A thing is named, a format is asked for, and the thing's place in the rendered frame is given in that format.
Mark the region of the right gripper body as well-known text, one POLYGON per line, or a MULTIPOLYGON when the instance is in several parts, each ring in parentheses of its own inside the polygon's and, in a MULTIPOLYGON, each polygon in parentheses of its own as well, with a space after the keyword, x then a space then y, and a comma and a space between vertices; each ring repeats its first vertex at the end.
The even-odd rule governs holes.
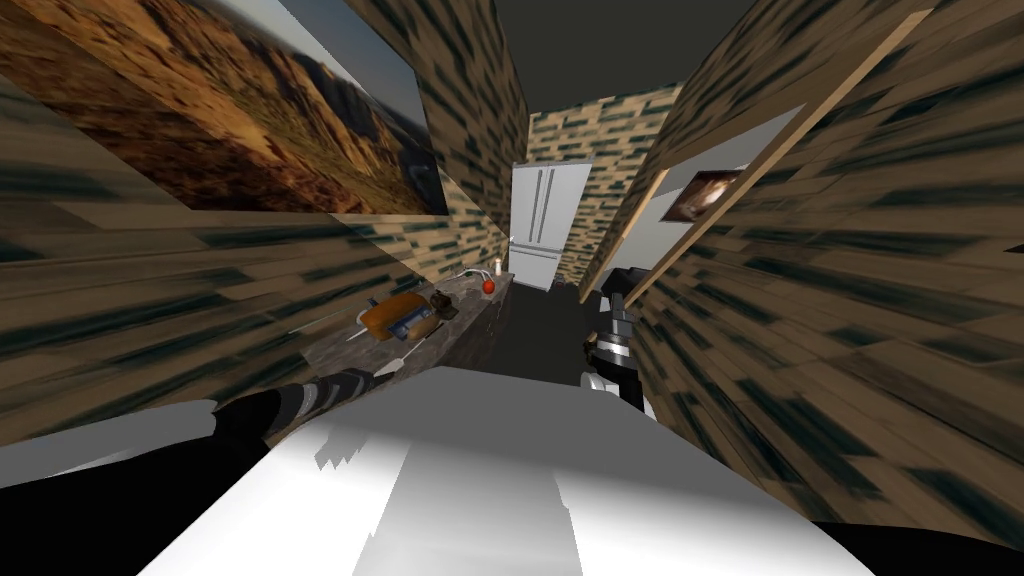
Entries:
POLYGON ((649 274, 644 268, 612 268, 601 284, 601 293, 608 298, 615 293, 624 298, 649 274))

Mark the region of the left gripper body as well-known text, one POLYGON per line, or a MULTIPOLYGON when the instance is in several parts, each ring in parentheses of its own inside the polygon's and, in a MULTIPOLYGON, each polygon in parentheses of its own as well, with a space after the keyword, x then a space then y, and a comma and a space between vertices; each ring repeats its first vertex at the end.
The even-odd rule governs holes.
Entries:
POLYGON ((342 398, 357 398, 375 390, 394 377, 393 371, 373 374, 361 369, 346 369, 340 372, 340 394, 342 398))

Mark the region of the white refrigerator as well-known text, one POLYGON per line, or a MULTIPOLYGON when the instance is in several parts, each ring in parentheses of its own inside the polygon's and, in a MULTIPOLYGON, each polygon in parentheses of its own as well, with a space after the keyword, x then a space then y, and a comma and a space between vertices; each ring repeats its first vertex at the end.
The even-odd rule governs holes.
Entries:
POLYGON ((590 156, 513 166, 506 264, 514 282, 552 286, 593 162, 590 156))

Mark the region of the small brown framed picture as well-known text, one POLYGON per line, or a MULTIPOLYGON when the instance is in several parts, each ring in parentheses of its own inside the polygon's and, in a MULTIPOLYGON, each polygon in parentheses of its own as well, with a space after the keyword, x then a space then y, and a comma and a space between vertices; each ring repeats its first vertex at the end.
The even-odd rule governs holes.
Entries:
POLYGON ((741 170, 706 170, 679 191, 662 216, 662 222, 691 223, 696 221, 728 187, 741 170))

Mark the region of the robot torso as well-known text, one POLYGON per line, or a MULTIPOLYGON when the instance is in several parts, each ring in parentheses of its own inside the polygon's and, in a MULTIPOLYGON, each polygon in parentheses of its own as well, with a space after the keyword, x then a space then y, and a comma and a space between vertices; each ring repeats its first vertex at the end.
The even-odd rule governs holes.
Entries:
POLYGON ((139 576, 873 576, 603 390, 434 368, 282 440, 139 576))

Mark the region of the large brown landscape picture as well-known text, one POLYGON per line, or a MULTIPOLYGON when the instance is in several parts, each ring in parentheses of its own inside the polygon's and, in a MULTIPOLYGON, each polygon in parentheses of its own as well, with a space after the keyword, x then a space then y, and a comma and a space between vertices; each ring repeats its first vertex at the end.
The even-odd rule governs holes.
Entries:
POLYGON ((449 210, 427 129, 215 0, 0 0, 0 75, 193 209, 449 210))

